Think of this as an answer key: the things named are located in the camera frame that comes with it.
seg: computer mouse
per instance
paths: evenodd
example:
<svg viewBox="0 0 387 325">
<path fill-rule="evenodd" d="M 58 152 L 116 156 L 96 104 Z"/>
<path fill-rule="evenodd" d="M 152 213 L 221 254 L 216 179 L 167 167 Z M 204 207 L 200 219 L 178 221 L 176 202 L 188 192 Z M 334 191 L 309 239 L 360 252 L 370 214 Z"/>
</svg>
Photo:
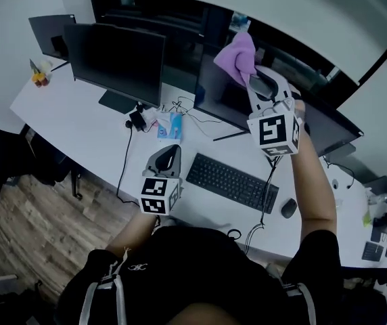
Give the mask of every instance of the computer mouse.
<svg viewBox="0 0 387 325">
<path fill-rule="evenodd" d="M 284 218 L 289 219 L 292 217 L 297 209 L 297 202 L 294 199 L 289 199 L 287 203 L 282 206 L 281 214 Z"/>
</svg>

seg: white desk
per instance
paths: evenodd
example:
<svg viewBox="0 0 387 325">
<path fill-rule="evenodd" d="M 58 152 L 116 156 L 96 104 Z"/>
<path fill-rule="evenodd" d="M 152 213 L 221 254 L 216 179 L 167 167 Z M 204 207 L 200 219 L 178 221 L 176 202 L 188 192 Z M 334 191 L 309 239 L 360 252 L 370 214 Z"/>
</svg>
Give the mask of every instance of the white desk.
<svg viewBox="0 0 387 325">
<path fill-rule="evenodd" d="M 104 92 L 104 89 L 94 85 L 74 81 L 72 69 L 67 65 L 53 73 L 48 87 L 38 89 L 29 81 L 11 109 L 72 160 L 117 186 L 129 130 L 124 127 L 125 115 L 98 104 Z M 163 104 L 171 105 L 180 95 L 193 97 L 190 93 L 163 84 Z M 182 100 L 183 107 L 191 107 L 191 101 Z M 190 112 L 201 120 L 210 118 L 195 110 Z M 235 128 L 226 123 L 198 124 L 208 135 L 224 135 L 235 131 Z M 156 138 L 156 128 L 152 128 L 149 133 L 133 132 L 127 168 L 120 187 L 123 192 L 137 197 L 147 160 L 161 147 Z M 271 170 L 263 153 L 254 147 L 250 135 L 213 142 L 188 116 L 183 117 L 181 149 L 183 179 L 186 178 L 197 152 L 264 180 Z M 351 267 L 387 267 L 386 258 L 382 258 L 379 263 L 361 259 L 365 242 L 371 236 L 371 227 L 363 227 L 362 224 L 362 216 L 367 210 L 363 186 L 355 181 L 354 186 L 347 190 L 346 185 L 351 182 L 351 177 L 335 166 L 327 169 L 326 173 L 330 181 L 337 179 L 341 185 L 335 190 L 335 195 L 337 199 L 343 200 L 338 209 L 338 240 L 342 264 Z M 298 250 L 301 220 L 298 211 L 290 219 L 284 219 L 280 213 L 281 205 L 289 198 L 295 198 L 289 156 L 280 162 L 272 183 L 279 187 L 275 206 L 273 212 L 265 217 L 265 229 L 255 233 L 251 246 L 291 258 Z M 225 233 L 232 228 L 238 229 L 242 233 L 238 242 L 244 243 L 246 234 L 260 219 L 260 212 L 254 209 L 185 181 L 183 187 L 184 191 L 173 215 L 193 225 L 215 228 Z"/>
</svg>

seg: computer monitor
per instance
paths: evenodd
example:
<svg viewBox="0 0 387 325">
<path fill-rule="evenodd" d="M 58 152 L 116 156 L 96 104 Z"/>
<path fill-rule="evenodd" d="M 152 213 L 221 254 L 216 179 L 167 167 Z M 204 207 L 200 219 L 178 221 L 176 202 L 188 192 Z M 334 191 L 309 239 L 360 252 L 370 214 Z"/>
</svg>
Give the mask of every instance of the computer monitor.
<svg viewBox="0 0 387 325">
<path fill-rule="evenodd" d="M 46 56 L 68 60 L 68 49 L 64 40 L 64 27 L 76 24 L 72 14 L 41 16 L 28 19 L 37 43 Z"/>
<path fill-rule="evenodd" d="M 215 56 L 215 51 L 204 50 L 195 108 L 249 131 L 246 121 L 252 109 L 248 92 L 213 62 Z M 319 156 L 363 136 L 359 128 L 313 94 L 303 92 L 302 98 L 306 104 L 306 123 Z"/>
<path fill-rule="evenodd" d="M 123 98 L 159 107 L 164 36 L 107 24 L 65 32 L 74 77 L 108 90 L 110 100 L 101 104 L 122 113 L 131 110 Z"/>
</svg>

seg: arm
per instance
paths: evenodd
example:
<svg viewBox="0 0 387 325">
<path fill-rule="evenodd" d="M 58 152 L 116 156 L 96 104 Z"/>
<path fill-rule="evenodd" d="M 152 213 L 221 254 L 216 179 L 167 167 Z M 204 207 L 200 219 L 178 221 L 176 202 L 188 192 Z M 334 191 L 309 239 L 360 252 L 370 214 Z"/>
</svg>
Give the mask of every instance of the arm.
<svg viewBox="0 0 387 325">
<path fill-rule="evenodd" d="M 311 138 L 300 128 L 299 153 L 292 155 L 297 203 L 302 215 L 301 240 L 317 230 L 336 234 L 335 197 Z"/>
<path fill-rule="evenodd" d="M 114 253 L 117 257 L 123 257 L 124 248 L 135 250 L 140 247 L 152 235 L 157 216 L 136 213 L 121 232 L 106 247 L 107 251 Z"/>
</svg>

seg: black keyboard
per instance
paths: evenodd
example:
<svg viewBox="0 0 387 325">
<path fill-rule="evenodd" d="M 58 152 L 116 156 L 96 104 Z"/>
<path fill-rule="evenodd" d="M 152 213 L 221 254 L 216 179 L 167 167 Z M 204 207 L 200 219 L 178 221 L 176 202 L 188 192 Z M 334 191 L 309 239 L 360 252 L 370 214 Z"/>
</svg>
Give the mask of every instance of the black keyboard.
<svg viewBox="0 0 387 325">
<path fill-rule="evenodd" d="M 372 242 L 366 242 L 365 249 L 363 250 L 362 260 L 368 261 L 380 261 L 383 254 L 383 246 Z"/>
<path fill-rule="evenodd" d="M 253 209 L 263 210 L 265 181 L 202 154 L 196 154 L 186 181 Z M 265 213 L 272 212 L 278 190 L 273 184 L 269 186 Z"/>
</svg>

